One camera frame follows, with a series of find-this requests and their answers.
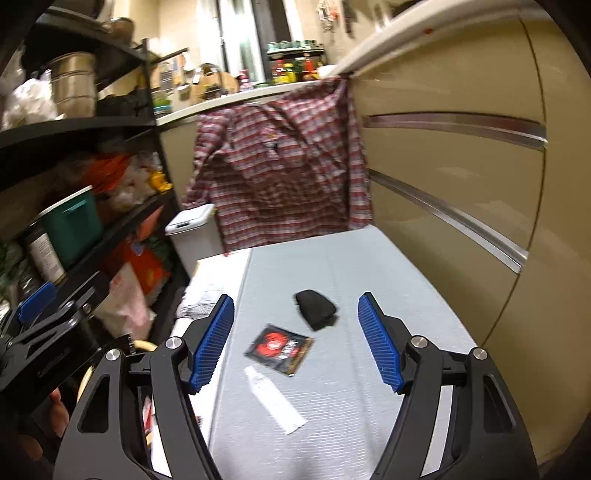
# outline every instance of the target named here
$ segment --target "white trash can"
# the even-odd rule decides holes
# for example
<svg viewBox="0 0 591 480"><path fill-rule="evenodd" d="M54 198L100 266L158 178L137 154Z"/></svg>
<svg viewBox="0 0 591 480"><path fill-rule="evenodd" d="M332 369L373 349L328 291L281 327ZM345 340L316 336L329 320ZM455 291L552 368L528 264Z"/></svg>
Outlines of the white trash can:
<svg viewBox="0 0 591 480"><path fill-rule="evenodd" d="M189 277L193 276L197 260L223 253L214 213L213 203L183 210L164 229Z"/></svg>

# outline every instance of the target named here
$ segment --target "red logo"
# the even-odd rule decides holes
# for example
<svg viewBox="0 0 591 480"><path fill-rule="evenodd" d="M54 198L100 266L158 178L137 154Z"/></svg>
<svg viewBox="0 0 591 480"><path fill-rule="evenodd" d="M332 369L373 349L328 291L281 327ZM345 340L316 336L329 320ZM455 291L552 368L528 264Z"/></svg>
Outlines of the red logo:
<svg viewBox="0 0 591 480"><path fill-rule="evenodd" d="M265 335L265 343L256 346L257 353L264 356L275 356L287 344L287 337L281 333L271 332Z"/></svg>

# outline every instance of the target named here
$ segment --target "green container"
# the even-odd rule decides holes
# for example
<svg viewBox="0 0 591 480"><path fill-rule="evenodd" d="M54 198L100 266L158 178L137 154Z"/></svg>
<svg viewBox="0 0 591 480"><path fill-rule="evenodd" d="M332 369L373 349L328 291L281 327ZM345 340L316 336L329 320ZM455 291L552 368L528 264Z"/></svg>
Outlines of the green container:
<svg viewBox="0 0 591 480"><path fill-rule="evenodd" d="M92 187L79 190L51 205L37 219L66 269L74 265L103 234Z"/></svg>

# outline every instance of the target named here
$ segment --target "white label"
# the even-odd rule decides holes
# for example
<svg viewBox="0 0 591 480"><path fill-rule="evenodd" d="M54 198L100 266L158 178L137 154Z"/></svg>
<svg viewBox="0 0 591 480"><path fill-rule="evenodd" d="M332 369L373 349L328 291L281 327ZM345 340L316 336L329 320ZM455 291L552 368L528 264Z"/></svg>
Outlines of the white label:
<svg viewBox="0 0 591 480"><path fill-rule="evenodd" d="M279 426L289 435L300 428L306 419L302 417L291 403L277 389L275 384L253 367L246 367L244 373L252 393L271 414Z"/></svg>
<svg viewBox="0 0 591 480"><path fill-rule="evenodd" d="M29 249L35 265L45 280L56 283L66 274L46 233L32 242Z"/></svg>

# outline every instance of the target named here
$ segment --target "white lid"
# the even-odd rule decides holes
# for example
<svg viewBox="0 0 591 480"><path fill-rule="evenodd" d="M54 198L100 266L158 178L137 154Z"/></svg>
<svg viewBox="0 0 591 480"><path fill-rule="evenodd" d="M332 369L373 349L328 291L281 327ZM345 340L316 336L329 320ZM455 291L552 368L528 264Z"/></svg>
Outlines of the white lid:
<svg viewBox="0 0 591 480"><path fill-rule="evenodd" d="M213 203L207 203L190 210L183 210L166 226L164 233L174 235L205 225L213 215L215 207Z"/></svg>
<svg viewBox="0 0 591 480"><path fill-rule="evenodd" d="M59 202L54 203L50 207L43 210L39 215L37 215L37 218L41 218L46 213L51 212L54 208L57 208L60 205L63 205L64 203L69 202L70 200L72 200L72 198L78 197L78 195L82 195L84 192L88 192L89 190L92 190L92 186L90 186L90 185L87 187L84 187L82 190L78 190L76 193L72 193L72 195L70 195L69 197L66 197L63 200L60 200Z"/></svg>

